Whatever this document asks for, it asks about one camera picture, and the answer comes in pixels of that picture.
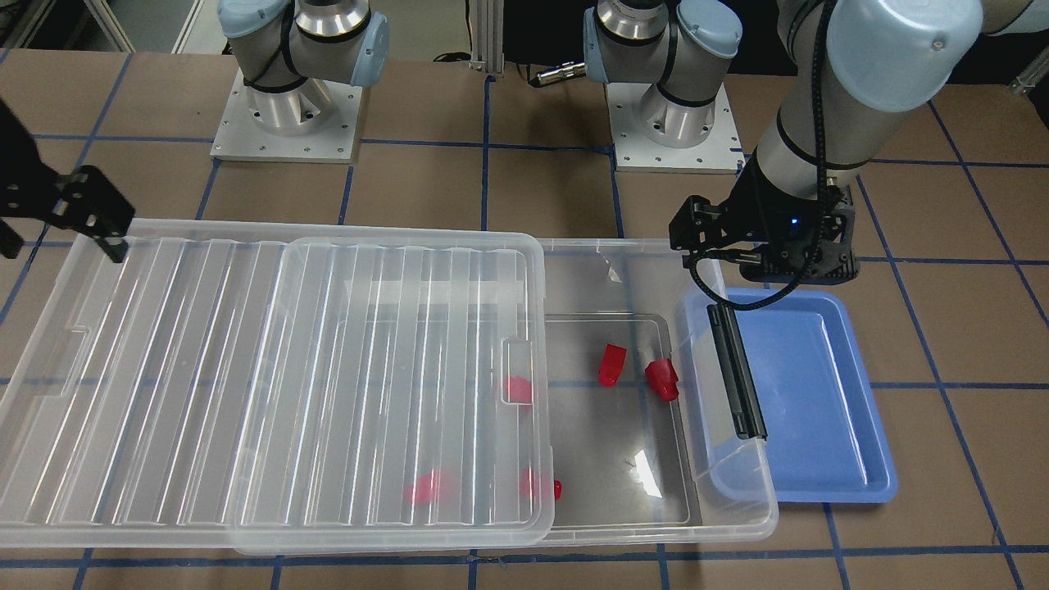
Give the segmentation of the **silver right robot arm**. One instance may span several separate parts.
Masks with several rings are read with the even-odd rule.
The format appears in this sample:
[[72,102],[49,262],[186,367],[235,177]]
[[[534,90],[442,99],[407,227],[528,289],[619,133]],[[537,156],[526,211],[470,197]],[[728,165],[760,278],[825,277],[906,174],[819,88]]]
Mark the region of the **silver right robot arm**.
[[[211,149],[222,161],[348,163],[364,89],[381,79],[388,20],[366,1],[221,1],[220,28],[238,63]],[[120,264],[135,209],[95,166],[59,173],[2,106],[2,254],[24,239],[10,218],[33,218],[97,243]]]

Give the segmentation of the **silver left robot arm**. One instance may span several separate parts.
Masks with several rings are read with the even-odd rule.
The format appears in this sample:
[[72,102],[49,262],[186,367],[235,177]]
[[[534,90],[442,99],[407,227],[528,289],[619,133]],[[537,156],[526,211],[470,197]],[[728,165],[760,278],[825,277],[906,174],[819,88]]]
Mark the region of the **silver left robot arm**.
[[[849,194],[862,167],[939,93],[978,36],[1047,28],[1045,1],[779,1],[797,82],[720,204],[687,197],[668,225],[683,266],[753,283],[842,285],[859,273]],[[646,134],[697,145],[742,44],[720,1],[599,1],[584,13],[588,79],[646,85]]]

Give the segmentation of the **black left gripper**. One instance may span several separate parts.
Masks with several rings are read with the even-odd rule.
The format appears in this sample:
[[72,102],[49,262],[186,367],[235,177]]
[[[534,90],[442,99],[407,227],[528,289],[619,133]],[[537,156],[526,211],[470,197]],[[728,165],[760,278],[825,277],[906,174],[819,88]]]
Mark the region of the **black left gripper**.
[[747,161],[724,202],[727,235],[758,243],[761,260],[740,265],[742,278],[751,283],[790,283],[818,236],[818,255],[802,283],[844,285],[857,279],[855,204],[847,188],[829,187],[829,194],[836,204],[823,212],[820,201],[792,197],[765,177],[757,160]]

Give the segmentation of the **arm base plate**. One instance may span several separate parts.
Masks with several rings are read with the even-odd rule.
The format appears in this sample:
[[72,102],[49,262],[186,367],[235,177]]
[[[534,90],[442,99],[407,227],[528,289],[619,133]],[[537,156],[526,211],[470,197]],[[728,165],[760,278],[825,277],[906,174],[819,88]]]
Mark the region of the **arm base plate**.
[[308,79],[285,93],[263,93],[237,72],[210,150],[220,161],[351,165],[367,89]]
[[647,173],[734,175],[745,156],[726,89],[705,106],[671,103],[652,84],[606,86],[615,165]]

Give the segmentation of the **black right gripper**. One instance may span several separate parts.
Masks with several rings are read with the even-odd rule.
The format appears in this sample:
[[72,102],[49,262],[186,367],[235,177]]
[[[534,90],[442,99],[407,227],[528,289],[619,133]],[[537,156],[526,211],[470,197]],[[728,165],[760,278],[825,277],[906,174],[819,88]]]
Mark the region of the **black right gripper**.
[[90,238],[110,261],[124,261],[135,216],[116,185],[97,166],[59,175],[44,163],[36,139],[1,102],[2,218],[34,218]]

